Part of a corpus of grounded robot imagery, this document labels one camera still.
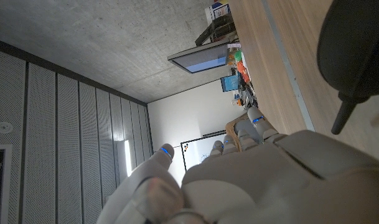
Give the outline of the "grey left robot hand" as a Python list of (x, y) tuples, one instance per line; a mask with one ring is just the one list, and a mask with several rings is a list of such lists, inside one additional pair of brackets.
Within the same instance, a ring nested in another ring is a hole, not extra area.
[(164, 144), (110, 196), (98, 223), (379, 223), (379, 160), (309, 130), (277, 132), (257, 108), (182, 182)]

